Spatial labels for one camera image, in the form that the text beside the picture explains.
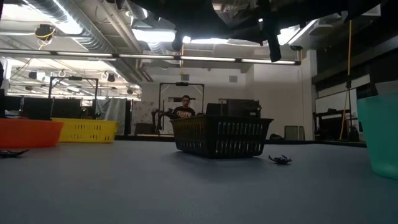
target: table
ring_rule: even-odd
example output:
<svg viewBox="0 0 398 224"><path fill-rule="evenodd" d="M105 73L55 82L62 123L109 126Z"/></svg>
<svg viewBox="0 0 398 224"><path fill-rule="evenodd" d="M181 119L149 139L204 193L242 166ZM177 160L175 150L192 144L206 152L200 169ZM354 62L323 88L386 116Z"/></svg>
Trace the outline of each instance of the table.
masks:
<svg viewBox="0 0 398 224"><path fill-rule="evenodd" d="M291 156L280 166L268 154ZM0 160L0 223L398 223L366 149L266 145L211 160L172 142L59 144Z"/></svg>

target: black object on floor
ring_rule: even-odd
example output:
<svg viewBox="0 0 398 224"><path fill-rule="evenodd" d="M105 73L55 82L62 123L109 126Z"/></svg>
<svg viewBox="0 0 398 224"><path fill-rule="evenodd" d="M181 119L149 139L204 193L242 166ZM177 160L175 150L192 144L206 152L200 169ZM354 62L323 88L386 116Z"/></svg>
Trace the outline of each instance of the black object on floor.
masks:
<svg viewBox="0 0 398 224"><path fill-rule="evenodd" d="M0 151L0 158L15 158L18 157L25 152L29 152L29 150L21 151L21 152L12 152L12 151Z"/></svg>
<svg viewBox="0 0 398 224"><path fill-rule="evenodd" d="M290 162L292 162L292 158L287 158L286 156L282 155L282 157L275 157L272 158L271 156L268 156L268 159L271 161L274 161L278 164L286 165Z"/></svg>

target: computer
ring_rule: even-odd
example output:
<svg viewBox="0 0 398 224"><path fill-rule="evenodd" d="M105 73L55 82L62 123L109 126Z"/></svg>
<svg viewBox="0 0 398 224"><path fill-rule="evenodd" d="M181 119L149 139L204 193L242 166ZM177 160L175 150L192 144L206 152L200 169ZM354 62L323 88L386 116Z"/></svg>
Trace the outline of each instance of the computer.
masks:
<svg viewBox="0 0 398 224"><path fill-rule="evenodd" d="M258 100L227 100L228 116L261 118L261 106Z"/></svg>
<svg viewBox="0 0 398 224"><path fill-rule="evenodd" d="M228 115L228 107L225 103L208 103L206 115Z"/></svg>

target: fluorescent light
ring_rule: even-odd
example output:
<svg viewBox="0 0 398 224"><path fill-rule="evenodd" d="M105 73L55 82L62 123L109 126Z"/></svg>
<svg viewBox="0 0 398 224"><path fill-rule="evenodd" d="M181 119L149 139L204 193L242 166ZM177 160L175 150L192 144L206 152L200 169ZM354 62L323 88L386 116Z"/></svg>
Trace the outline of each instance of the fluorescent light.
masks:
<svg viewBox="0 0 398 224"><path fill-rule="evenodd" d="M67 55L67 56L83 56L83 57L112 57L112 54L86 53L86 52L58 52L58 54Z"/></svg>
<svg viewBox="0 0 398 224"><path fill-rule="evenodd" d="M29 55L50 55L49 51L45 50L17 50L17 49L1 49L0 53L5 54L29 54Z"/></svg>
<svg viewBox="0 0 398 224"><path fill-rule="evenodd" d="M300 26L292 26L286 29L281 29L278 35L278 42L280 45L286 44L297 32L300 31Z"/></svg>
<svg viewBox="0 0 398 224"><path fill-rule="evenodd" d="M121 54L119 55L121 58L140 58L140 59L174 59L174 56L171 55L128 55L128 54Z"/></svg>
<svg viewBox="0 0 398 224"><path fill-rule="evenodd" d="M181 59L182 60L211 61L211 62L235 62L235 58L181 56Z"/></svg>
<svg viewBox="0 0 398 224"><path fill-rule="evenodd" d="M68 86L69 84L67 84L66 82L64 82L64 81L60 81L60 83L62 84L62 85L66 85L66 86Z"/></svg>
<svg viewBox="0 0 398 224"><path fill-rule="evenodd" d="M147 43L158 43L158 42L173 42L175 38L174 31L159 31L159 30L139 30L133 29L132 32L136 36L136 39L139 41L144 41ZM226 44L228 40L226 39L198 39L191 40L190 37L184 37L182 39L183 43L189 44Z"/></svg>
<svg viewBox="0 0 398 224"><path fill-rule="evenodd" d="M228 39L210 38L191 40L191 44L226 44Z"/></svg>
<svg viewBox="0 0 398 224"><path fill-rule="evenodd" d="M116 61L116 58L98 58L98 57L89 57L87 58L88 60L96 60L96 61L110 61L110 62L114 62Z"/></svg>
<svg viewBox="0 0 398 224"><path fill-rule="evenodd" d="M77 92L77 93L80 92L80 89L79 88L75 88L75 87L68 87L67 90L74 91L74 92Z"/></svg>
<svg viewBox="0 0 398 224"><path fill-rule="evenodd" d="M173 31L143 31L133 29L132 32L137 40L147 43L173 42L175 38L175 32Z"/></svg>
<svg viewBox="0 0 398 224"><path fill-rule="evenodd" d="M265 63L265 64L273 64L273 65L295 65L296 64L296 62L293 62L293 61L271 62L271 60L262 60L262 59L242 59L242 63Z"/></svg>
<svg viewBox="0 0 398 224"><path fill-rule="evenodd" d="M291 45L293 44L299 37L301 37L309 28L311 28L312 25L314 25L316 22L318 22L318 19L314 19L311 21L308 25L306 25L296 36L291 39L288 44Z"/></svg>

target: small black object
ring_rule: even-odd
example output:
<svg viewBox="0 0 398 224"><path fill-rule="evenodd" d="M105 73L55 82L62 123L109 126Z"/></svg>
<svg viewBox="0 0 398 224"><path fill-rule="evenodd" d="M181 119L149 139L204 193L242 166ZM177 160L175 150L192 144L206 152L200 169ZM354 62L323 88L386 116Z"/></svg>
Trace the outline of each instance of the small black object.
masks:
<svg viewBox="0 0 398 224"><path fill-rule="evenodd" d="M70 81L82 81L83 77L68 77L68 80L70 80Z"/></svg>
<svg viewBox="0 0 398 224"><path fill-rule="evenodd" d="M28 77L31 79L37 79L37 72L29 72Z"/></svg>
<svg viewBox="0 0 398 224"><path fill-rule="evenodd" d="M51 40L53 37L54 28L48 24L40 24L39 28L35 30L37 38L43 41Z"/></svg>
<svg viewBox="0 0 398 224"><path fill-rule="evenodd" d="M268 159L282 165L286 165L289 162L292 162L292 158L287 158L284 155L282 155L282 157L275 157L275 158L268 156Z"/></svg>
<svg viewBox="0 0 398 224"><path fill-rule="evenodd" d="M115 79L113 73L111 73L111 74L108 75L108 82L115 82L115 80L116 80L116 79Z"/></svg>
<svg viewBox="0 0 398 224"><path fill-rule="evenodd" d="M15 158L22 155L25 152L29 152L29 150L21 151L21 152L12 152L12 151L0 151L1 158Z"/></svg>
<svg viewBox="0 0 398 224"><path fill-rule="evenodd" d="M33 90L33 87L32 87L32 86L25 86L25 90L26 90L26 91L32 91L32 90Z"/></svg>

